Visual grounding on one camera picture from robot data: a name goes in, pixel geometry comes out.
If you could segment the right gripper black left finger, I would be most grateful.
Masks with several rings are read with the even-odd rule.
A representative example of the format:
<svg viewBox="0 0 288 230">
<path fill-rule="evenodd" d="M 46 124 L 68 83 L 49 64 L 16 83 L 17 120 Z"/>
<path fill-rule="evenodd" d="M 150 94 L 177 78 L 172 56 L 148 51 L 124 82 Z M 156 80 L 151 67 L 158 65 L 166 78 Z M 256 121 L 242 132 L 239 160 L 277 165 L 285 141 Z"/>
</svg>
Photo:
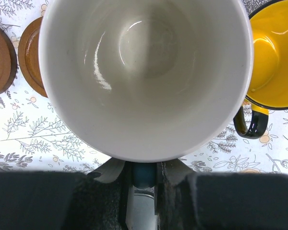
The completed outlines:
<svg viewBox="0 0 288 230">
<path fill-rule="evenodd" d="M 81 172 L 0 172 L 0 230 L 125 230 L 130 165 Z"/>
</svg>

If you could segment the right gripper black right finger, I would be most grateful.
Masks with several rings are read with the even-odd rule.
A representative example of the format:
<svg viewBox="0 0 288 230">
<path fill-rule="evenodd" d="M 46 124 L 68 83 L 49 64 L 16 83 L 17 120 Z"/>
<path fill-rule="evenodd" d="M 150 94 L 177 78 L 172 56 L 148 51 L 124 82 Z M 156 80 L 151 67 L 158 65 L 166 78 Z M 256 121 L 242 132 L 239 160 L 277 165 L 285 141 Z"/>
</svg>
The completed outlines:
<svg viewBox="0 0 288 230">
<path fill-rule="evenodd" d="M 180 160 L 157 164 L 161 230 L 288 230 L 288 175 L 195 172 Z"/>
</svg>

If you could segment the blue mug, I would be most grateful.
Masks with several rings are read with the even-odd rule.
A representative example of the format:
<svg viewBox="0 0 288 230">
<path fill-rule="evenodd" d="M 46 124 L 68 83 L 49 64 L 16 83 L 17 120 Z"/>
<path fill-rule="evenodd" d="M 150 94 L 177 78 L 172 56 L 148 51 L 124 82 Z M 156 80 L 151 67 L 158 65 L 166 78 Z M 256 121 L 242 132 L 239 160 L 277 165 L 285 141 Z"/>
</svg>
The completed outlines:
<svg viewBox="0 0 288 230">
<path fill-rule="evenodd" d="M 252 30 L 240 0 L 52 0 L 38 56 L 47 97 L 77 137 L 113 158 L 161 162 L 233 120 Z"/>
</svg>

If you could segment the yellow mug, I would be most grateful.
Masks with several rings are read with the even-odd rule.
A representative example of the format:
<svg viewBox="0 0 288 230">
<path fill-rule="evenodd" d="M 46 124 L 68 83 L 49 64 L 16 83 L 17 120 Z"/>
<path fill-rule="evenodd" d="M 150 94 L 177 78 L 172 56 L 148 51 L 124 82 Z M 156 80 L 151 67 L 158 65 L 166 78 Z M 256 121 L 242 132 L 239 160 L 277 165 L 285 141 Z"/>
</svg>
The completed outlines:
<svg viewBox="0 0 288 230">
<path fill-rule="evenodd" d="M 246 125 L 240 108 L 233 123 L 239 136 L 257 139 L 265 133 L 269 110 L 288 109 L 288 0 L 269 1 L 249 18 L 254 64 L 245 100 L 252 105 L 252 118 Z"/>
</svg>

